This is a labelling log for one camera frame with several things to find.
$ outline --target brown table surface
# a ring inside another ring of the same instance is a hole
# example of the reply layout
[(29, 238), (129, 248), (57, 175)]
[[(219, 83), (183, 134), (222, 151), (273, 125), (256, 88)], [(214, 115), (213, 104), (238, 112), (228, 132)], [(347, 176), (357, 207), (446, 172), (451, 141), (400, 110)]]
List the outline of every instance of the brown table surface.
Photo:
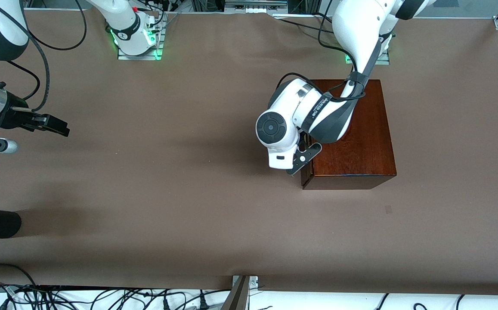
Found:
[[(26, 15), (47, 43), (82, 35), (78, 12)], [(40, 284), (212, 288), (254, 273), (270, 289), (498, 294), (491, 20), (399, 23), (392, 65), (371, 77), (398, 176), (351, 192), (303, 191), (298, 176), (268, 168), (254, 133), (283, 74), (347, 76), (344, 55), (312, 30), (265, 14), (184, 14), (162, 61), (133, 62), (115, 60), (99, 12), (87, 20), (78, 49), (45, 49), (43, 111), (70, 137), (1, 131), (21, 149), (0, 155), (0, 209), (23, 210), (27, 235), (0, 240), (1, 262)], [(43, 76), (32, 45), (17, 62)], [(18, 96), (34, 87), (5, 62), (0, 80)]]

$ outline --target circular button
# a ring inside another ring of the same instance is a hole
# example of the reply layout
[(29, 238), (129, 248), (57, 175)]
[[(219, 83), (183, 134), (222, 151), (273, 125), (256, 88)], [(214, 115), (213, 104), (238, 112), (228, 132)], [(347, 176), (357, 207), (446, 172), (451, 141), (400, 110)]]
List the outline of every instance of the circular button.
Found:
[(268, 135), (275, 135), (278, 132), (279, 124), (275, 120), (269, 119), (264, 123), (264, 131)]

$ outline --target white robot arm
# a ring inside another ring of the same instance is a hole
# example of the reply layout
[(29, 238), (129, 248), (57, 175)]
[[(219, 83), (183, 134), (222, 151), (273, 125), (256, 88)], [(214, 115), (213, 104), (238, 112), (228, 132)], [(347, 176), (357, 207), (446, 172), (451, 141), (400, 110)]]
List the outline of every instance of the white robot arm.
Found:
[[(333, 33), (349, 52), (355, 71), (346, 79), (341, 98), (322, 93), (310, 81), (295, 79), (280, 85), (269, 109), (257, 120), (256, 133), (268, 148), (269, 165), (294, 174), (347, 131), (359, 94), (378, 57), (388, 49), (399, 19), (410, 19), (436, 0), (341, 0), (333, 14)], [(299, 151), (300, 132), (318, 141)]]
[[(89, 0), (89, 2), (103, 14), (117, 45), (127, 55), (139, 55), (155, 45), (155, 33), (152, 31), (155, 29), (153, 16), (136, 12), (137, 10), (133, 9), (127, 0)], [(20, 0), (0, 0), (0, 61), (12, 61), (25, 51), (29, 41), (27, 30)], [(68, 136), (69, 129), (66, 122), (49, 114), (35, 113), (28, 108), (27, 97), (21, 99), (4, 90), (4, 87), (5, 83), (0, 82), (0, 128), (19, 127), (29, 131), (51, 131)], [(16, 151), (17, 143), (0, 138), (0, 153)]]
[(156, 44), (154, 16), (135, 11), (127, 0), (87, 0), (87, 2), (95, 6), (105, 17), (115, 42), (125, 54), (140, 55)]

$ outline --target brown wooden box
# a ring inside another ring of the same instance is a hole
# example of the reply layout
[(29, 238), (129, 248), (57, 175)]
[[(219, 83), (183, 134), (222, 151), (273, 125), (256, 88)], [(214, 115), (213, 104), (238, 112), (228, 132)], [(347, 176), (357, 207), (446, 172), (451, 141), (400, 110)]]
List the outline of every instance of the brown wooden box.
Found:
[[(323, 92), (341, 82), (314, 80)], [(332, 94), (340, 96), (341, 90)], [(324, 144), (321, 153), (300, 171), (304, 189), (372, 189), (396, 176), (381, 82), (370, 80), (365, 93), (345, 135), (336, 143)]]

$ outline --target cable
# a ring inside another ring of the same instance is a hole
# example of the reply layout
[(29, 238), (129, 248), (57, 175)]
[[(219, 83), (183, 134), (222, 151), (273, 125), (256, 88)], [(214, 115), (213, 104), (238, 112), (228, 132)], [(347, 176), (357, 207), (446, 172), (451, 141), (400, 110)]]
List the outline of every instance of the cable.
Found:
[(44, 51), (42, 50), (42, 47), (38, 45), (37, 41), (32, 37), (32, 35), (29, 33), (23, 25), (21, 25), (15, 18), (13, 18), (11, 15), (9, 15), (8, 12), (3, 10), (3, 8), (0, 7), (0, 12), (6, 16), (9, 20), (11, 20), (16, 26), (23, 31), (29, 37), (29, 39), (32, 41), (34, 46), (37, 48), (38, 52), (40, 53), (40, 56), (42, 57), (42, 61), (44, 61), (44, 70), (46, 71), (46, 87), (44, 88), (44, 97), (42, 97), (42, 102), (37, 106), (36, 108), (31, 109), (32, 112), (36, 112), (44, 107), (44, 104), (46, 104), (46, 101), (48, 100), (48, 93), (50, 91), (50, 67), (48, 66), (48, 59), (46, 59), (46, 55), (44, 54)]
[(178, 306), (174, 310), (180, 310), (180, 308), (185, 307), (187, 304), (189, 304), (190, 302), (196, 300), (197, 298), (201, 298), (201, 296), (206, 296), (208, 294), (214, 294), (214, 293), (218, 293), (218, 292), (229, 292), (229, 291), (231, 291), (231, 290), (230, 289), (228, 289), (228, 290), (217, 290), (217, 291), (210, 291), (210, 292), (205, 292), (203, 294), (199, 294), (199, 296), (196, 296), (195, 298), (192, 298), (192, 299), (184, 302), (183, 304), (181, 304), (180, 306)]
[(205, 295), (203, 294), (203, 290), (199, 290), (200, 294), (200, 303), (199, 303), (199, 310), (208, 310), (210, 307), (207, 304), (207, 300), (205, 299)]
[[(312, 27), (312, 26), (308, 26), (308, 25), (303, 25), (303, 24), (299, 24), (299, 23), (295, 23), (295, 22), (292, 22), (290, 20), (286, 20), (286, 19), (280, 19), (280, 21), (282, 22), (285, 22), (285, 23), (289, 23), (289, 24), (294, 24), (294, 25), (297, 25), (297, 26), (301, 26), (301, 27), (305, 27), (305, 28), (308, 28), (308, 29), (314, 29), (314, 30), (320, 30), (319, 28), (316, 28), (316, 27)], [(322, 30), (324, 33), (333, 33), (333, 31), (330, 31), (330, 30)]]
[(455, 302), (455, 310), (459, 310), (459, 303), (461, 302), (463, 297), (465, 297), (465, 294), (462, 294), (457, 298), (457, 302)]
[(312, 15), (321, 16), (325, 18), (325, 20), (327, 20), (329, 23), (333, 23), (333, 19), (330, 19), (329, 17), (327, 17), (327, 15), (323, 14), (322, 12), (313, 12)]
[[(0, 288), (5, 288), (5, 287), (16, 287), (20, 291), (22, 291), (24, 294), (23, 299), (25, 299), (26, 302), (16, 301), (13, 299), (13, 296), (11, 296), (9, 294), (9, 289), (5, 289), (5, 292), (8, 294), (7, 302), (8, 303), (12, 302), (12, 304), (14, 306), (14, 310), (16, 310), (17, 304), (20, 304), (20, 305), (29, 304), (29, 305), (31, 305), (32, 310), (37, 310), (37, 308), (38, 308), (38, 310), (43, 310), (43, 307), (46, 307), (46, 310), (50, 310), (50, 308), (53, 308), (54, 310), (58, 310), (56, 305), (68, 308), (69, 310), (78, 310), (77, 307), (75, 306), (75, 304), (91, 304), (91, 305), (93, 305), (93, 304), (95, 304), (95, 302), (103, 300), (105, 298), (108, 298), (111, 295), (113, 295), (119, 291), (119, 290), (105, 290), (105, 291), (102, 291), (101, 293), (99, 293), (93, 301), (84, 302), (84, 301), (69, 301), (66, 298), (59, 295), (60, 291), (57, 291), (54, 293), (54, 292), (49, 291), (49, 290), (41, 290), (38, 288), (33, 288), (30, 286), (25, 286), (25, 285), (7, 285), (7, 284), (0, 283)], [(34, 293), (34, 298), (37, 301), (32, 300), (31, 295), (27, 291), (32, 291)], [(37, 298), (38, 294), (41, 294), (40, 300), (38, 300), (38, 298)], [(124, 301), (127, 301), (128, 299), (132, 298), (132, 299), (138, 300), (140, 302), (143, 302), (142, 300), (139, 300), (138, 298), (134, 298), (133, 295), (135, 295), (135, 294), (141, 294), (141, 293), (139, 293), (139, 290), (128, 291), (127, 296), (123, 295), (123, 296), (121, 296), (121, 299), (123, 299)]]
[(423, 310), (428, 310), (424, 304), (416, 303), (414, 304), (414, 310), (418, 310), (418, 306), (422, 306)]
[(34, 286), (36, 287), (37, 285), (34, 283), (34, 280), (33, 278), (31, 277), (31, 275), (25, 271), (24, 269), (22, 269), (21, 267), (18, 267), (16, 265), (12, 265), (11, 263), (0, 263), (0, 266), (3, 266), (3, 267), (12, 267), (12, 268), (15, 268), (15, 269), (18, 269), (19, 271), (21, 271), (21, 273), (23, 273), (23, 275), (25, 275), (27, 277), (27, 279), (29, 279), (29, 282)]
[(383, 308), (383, 304), (385, 303), (385, 300), (387, 300), (387, 297), (390, 293), (386, 293), (385, 295), (383, 295), (383, 298), (381, 298), (381, 302), (379, 304), (379, 306), (377, 308), (375, 308), (375, 310), (381, 310), (381, 308)]
[(337, 51), (341, 51), (345, 54), (348, 55), (348, 57), (351, 59), (351, 61), (353, 62), (353, 67), (354, 67), (354, 71), (358, 71), (357, 69), (357, 66), (356, 66), (356, 62), (355, 62), (355, 58), (351, 55), (351, 53), (349, 53), (347, 50), (341, 48), (341, 47), (335, 47), (335, 46), (332, 46), (332, 45), (326, 45), (325, 43), (322, 42), (322, 32), (324, 31), (323, 30), (323, 24), (325, 22), (325, 19), (327, 17), (327, 12), (329, 12), (329, 8), (331, 7), (331, 3), (333, 2), (333, 0), (329, 0), (329, 4), (327, 5), (327, 8), (325, 9), (325, 13), (323, 15), (321, 14), (318, 14), (320, 16), (322, 16), (322, 23), (320, 24), (320, 30), (318, 31), (318, 43), (322, 46), (322, 47), (326, 47), (328, 49), (333, 49), (333, 50), (337, 50)]
[(33, 72), (31, 72), (29, 69), (23, 68), (20, 65), (18, 65), (17, 63), (14, 63), (13, 61), (8, 61), (7, 63), (9, 63), (10, 65), (13, 65), (14, 67), (16, 67), (18, 69), (21, 69), (21, 70), (27, 72), (32, 77), (34, 77), (34, 79), (36, 79), (37, 86), (34, 88), (34, 90), (30, 94), (28, 94), (27, 96), (25, 96), (23, 98), (23, 100), (28, 100), (30, 97), (34, 96), (34, 94), (36, 94), (38, 92), (38, 89), (40, 88), (40, 79), (38, 78), (38, 76), (36, 74), (34, 74)]
[(78, 10), (80, 11), (80, 14), (82, 15), (82, 23), (84, 24), (84, 34), (82, 34), (82, 38), (80, 39), (80, 41), (77, 44), (73, 45), (72, 47), (55, 47), (55, 46), (53, 47), (52, 45), (44, 43), (43, 41), (41, 41), (40, 39), (38, 39), (32, 32), (29, 31), (29, 33), (40, 44), (42, 44), (45, 47), (48, 47), (50, 49), (53, 49), (53, 50), (57, 50), (57, 51), (70, 51), (70, 50), (73, 50), (73, 49), (76, 49), (77, 47), (79, 47), (84, 42), (84, 40), (86, 39), (86, 33), (88, 31), (88, 27), (86, 25), (86, 17), (84, 16), (84, 11), (82, 10), (82, 6), (78, 2), (78, 0), (75, 0), (75, 2), (77, 4), (77, 6), (78, 6)]
[(296, 11), (296, 9), (298, 9), (298, 7), (302, 4), (302, 2), (304, 2), (304, 0), (300, 0), (297, 6), (294, 9), (292, 9), (292, 11), (289, 14), (293, 14), (293, 12)]
[(150, 8), (150, 10), (152, 10), (152, 11), (153, 11), (153, 8), (160, 10), (160, 12), (159, 12), (159, 20), (156, 21), (153, 25), (156, 25), (156, 24), (160, 23), (163, 20), (164, 10), (162, 8), (160, 8), (158, 6), (152, 6), (151, 4), (149, 4), (147, 2), (144, 2), (142, 0), (137, 0), (137, 2), (140, 2), (141, 4), (144, 4), (144, 6), (148, 6)]
[[(117, 293), (119, 290), (115, 290), (113, 293), (107, 295), (105, 298), (108, 298), (109, 296)], [(96, 304), (96, 301), (99, 301), (101, 299), (98, 299), (101, 295), (103, 295), (105, 293), (105, 291), (101, 292), (100, 294), (97, 294), (96, 298), (94, 298), (94, 300), (90, 303), (90, 310), (93, 310), (94, 309), (94, 305)]]
[(161, 30), (166, 29), (168, 25), (170, 25), (170, 23), (172, 23), (172, 21), (176, 19), (176, 17), (180, 16), (180, 14), (182, 14), (182, 12), (177, 12), (176, 14), (174, 14), (174, 17), (171, 20), (168, 20), (167, 24), (163, 28), (161, 28)]
[(302, 74), (299, 74), (299, 73), (296, 73), (296, 72), (289, 72), (288, 74), (285, 74), (281, 79), (280, 81), (278, 82), (278, 85), (276, 86), (276, 89), (278, 89), (278, 87), (281, 85), (281, 83), (283, 82), (283, 80), (288, 77), (288, 76), (296, 76), (296, 77), (300, 77), (302, 78), (306, 83), (310, 84), (310, 86), (312, 86), (313, 88), (315, 88), (316, 90), (319, 90), (319, 87), (316, 86), (316, 84), (314, 84), (314, 82), (312, 82), (311, 79), (305, 77), (304, 75)]

